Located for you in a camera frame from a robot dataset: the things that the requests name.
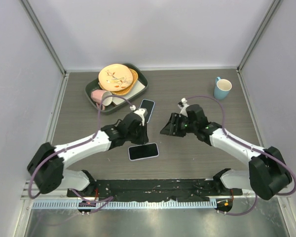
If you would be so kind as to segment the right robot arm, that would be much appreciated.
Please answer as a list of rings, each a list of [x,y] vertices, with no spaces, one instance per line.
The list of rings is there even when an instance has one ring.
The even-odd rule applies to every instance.
[[[213,189],[218,195],[236,188],[254,191],[261,199],[269,200],[292,182],[278,149],[265,149],[232,137],[220,124],[209,122],[197,104],[182,107],[179,114],[172,113],[160,131],[160,134],[176,137],[185,137],[188,133],[209,146],[225,151],[248,168],[244,171],[226,168],[217,173],[215,177],[218,180],[213,182]]]

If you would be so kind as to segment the white-edged phone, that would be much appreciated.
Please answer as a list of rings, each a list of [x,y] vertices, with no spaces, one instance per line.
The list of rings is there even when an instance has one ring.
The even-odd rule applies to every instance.
[[[154,158],[159,156],[159,149],[156,143],[137,145],[128,148],[128,155],[131,161]]]

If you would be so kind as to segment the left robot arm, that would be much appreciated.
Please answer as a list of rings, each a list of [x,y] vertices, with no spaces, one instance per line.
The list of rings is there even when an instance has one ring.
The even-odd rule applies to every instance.
[[[95,179],[88,171],[69,170],[69,166],[93,154],[123,146],[125,142],[146,144],[146,115],[146,109],[139,108],[115,124],[106,125],[77,141],[57,146],[49,142],[42,144],[27,166],[31,175],[29,197],[35,199],[31,189],[33,184],[38,187],[39,194],[48,194],[60,188],[70,189],[84,197],[92,196],[96,189]]]

